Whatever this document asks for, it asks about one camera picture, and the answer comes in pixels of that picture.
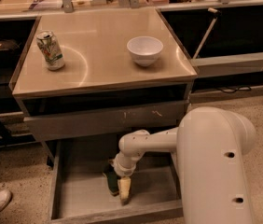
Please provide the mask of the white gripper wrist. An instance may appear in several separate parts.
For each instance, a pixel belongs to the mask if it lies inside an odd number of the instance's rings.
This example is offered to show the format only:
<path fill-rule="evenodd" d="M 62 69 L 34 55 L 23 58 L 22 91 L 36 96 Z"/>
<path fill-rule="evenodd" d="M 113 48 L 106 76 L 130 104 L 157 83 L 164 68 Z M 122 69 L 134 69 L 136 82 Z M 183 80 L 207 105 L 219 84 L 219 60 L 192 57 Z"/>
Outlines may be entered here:
<path fill-rule="evenodd" d="M 132 176 L 138 160 L 135 157 L 125 156 L 119 152 L 113 160 L 114 171 L 121 178 L 118 180 L 119 198 L 122 203 L 126 203 L 130 198 Z"/>

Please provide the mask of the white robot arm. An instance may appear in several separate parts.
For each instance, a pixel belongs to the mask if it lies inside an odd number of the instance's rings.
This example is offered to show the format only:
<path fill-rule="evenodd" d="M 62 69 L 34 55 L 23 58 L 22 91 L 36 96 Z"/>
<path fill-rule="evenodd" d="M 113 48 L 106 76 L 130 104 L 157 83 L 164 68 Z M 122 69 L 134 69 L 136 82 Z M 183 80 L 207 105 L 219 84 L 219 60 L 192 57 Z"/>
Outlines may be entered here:
<path fill-rule="evenodd" d="M 199 107 L 176 128 L 124 135 L 113 167 L 129 177 L 146 152 L 173 152 L 185 224 L 256 224 L 242 160 L 255 141 L 256 129 L 246 117 Z"/>

